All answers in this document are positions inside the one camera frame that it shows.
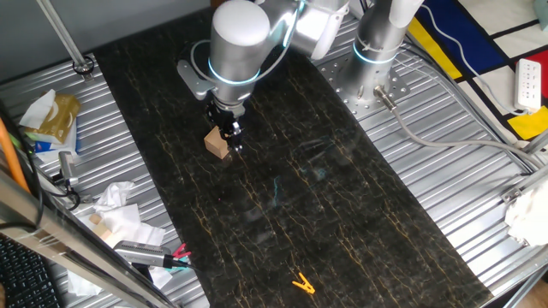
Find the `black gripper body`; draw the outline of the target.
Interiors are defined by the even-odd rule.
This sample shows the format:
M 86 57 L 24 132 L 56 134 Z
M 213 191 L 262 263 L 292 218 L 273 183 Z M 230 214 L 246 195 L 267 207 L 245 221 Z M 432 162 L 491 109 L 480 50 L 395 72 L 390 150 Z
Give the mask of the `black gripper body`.
M 206 114 L 217 126 L 228 120 L 239 123 L 239 119 L 245 115 L 245 112 L 246 109 L 243 104 L 227 105 L 217 100 L 212 100 L 206 106 Z

